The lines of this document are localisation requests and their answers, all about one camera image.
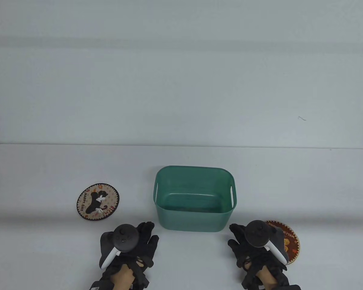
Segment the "person's right hand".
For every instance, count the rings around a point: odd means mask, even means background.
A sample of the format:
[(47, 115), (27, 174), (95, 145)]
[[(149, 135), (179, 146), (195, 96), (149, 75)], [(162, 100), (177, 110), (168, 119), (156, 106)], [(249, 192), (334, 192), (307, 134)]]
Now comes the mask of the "person's right hand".
[(264, 289), (290, 289), (288, 278), (283, 271), (287, 270), (284, 263), (264, 247), (253, 247), (245, 238), (245, 226), (231, 224), (230, 231), (235, 239), (228, 241), (236, 257), (236, 264), (246, 272), (242, 281), (242, 287), (247, 290), (258, 290), (260, 286)]

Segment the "person's left hand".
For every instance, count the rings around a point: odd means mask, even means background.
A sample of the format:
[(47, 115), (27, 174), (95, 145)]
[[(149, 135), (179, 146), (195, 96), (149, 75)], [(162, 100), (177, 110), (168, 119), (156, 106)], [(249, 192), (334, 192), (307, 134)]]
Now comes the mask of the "person's left hand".
[(122, 224), (100, 238), (99, 266), (104, 270), (101, 280), (107, 280), (126, 265), (134, 277), (132, 289), (145, 289), (149, 281), (144, 272), (154, 265), (153, 258), (159, 237), (153, 235), (154, 223), (146, 221), (137, 227)]

